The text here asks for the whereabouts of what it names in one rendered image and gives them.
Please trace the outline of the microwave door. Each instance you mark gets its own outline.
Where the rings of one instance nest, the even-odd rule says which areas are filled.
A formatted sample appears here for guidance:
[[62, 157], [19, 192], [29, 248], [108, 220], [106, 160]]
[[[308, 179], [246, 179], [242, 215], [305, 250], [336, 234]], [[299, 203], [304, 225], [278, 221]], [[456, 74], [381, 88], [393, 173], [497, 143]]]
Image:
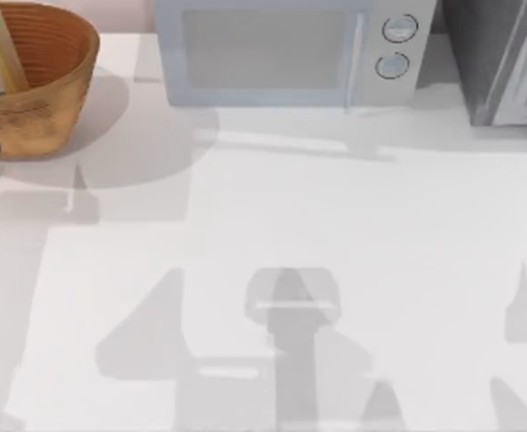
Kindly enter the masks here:
[[371, 0], [153, 0], [167, 99], [182, 107], [345, 107]]

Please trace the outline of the pale microwave oven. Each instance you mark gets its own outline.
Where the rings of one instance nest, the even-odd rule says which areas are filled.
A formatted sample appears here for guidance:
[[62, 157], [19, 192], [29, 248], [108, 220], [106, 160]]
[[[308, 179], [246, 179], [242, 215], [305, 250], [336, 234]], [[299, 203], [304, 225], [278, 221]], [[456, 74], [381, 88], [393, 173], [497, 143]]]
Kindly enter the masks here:
[[[371, 9], [364, 24], [360, 69], [351, 109], [402, 105], [412, 98], [433, 23], [436, 2], [437, 0], [371, 0]], [[402, 14], [411, 14], [417, 19], [417, 34], [407, 42], [390, 43], [382, 35], [382, 26], [388, 18]], [[409, 58], [410, 69], [399, 79], [382, 79], [375, 71], [376, 62], [379, 58], [395, 52], [403, 53]]]

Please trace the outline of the microwave knob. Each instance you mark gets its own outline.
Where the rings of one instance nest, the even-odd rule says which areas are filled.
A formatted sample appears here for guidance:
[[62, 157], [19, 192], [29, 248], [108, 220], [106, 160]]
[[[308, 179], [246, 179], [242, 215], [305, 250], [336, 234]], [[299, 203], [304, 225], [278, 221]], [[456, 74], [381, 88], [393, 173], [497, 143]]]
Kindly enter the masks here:
[[395, 80], [402, 77], [410, 69], [409, 58], [400, 52], [381, 57], [375, 65], [379, 77], [385, 80]]
[[419, 22], [411, 14], [388, 18], [382, 26], [382, 35], [390, 43], [404, 43], [415, 37]]

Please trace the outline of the wooden basket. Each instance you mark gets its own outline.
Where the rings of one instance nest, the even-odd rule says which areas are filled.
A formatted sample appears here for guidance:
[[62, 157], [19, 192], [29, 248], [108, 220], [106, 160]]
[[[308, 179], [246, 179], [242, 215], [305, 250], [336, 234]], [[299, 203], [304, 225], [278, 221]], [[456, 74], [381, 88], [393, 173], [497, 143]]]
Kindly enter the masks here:
[[97, 30], [67, 9], [0, 2], [29, 89], [0, 96], [0, 159], [62, 149], [83, 109], [100, 48]]

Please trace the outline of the grey cabinet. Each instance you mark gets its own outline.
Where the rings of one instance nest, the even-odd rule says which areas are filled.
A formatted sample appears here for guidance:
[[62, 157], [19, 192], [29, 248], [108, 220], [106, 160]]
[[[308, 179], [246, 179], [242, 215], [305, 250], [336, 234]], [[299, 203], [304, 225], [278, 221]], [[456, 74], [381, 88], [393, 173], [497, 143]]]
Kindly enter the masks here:
[[527, 0], [443, 0], [473, 126], [527, 126]]

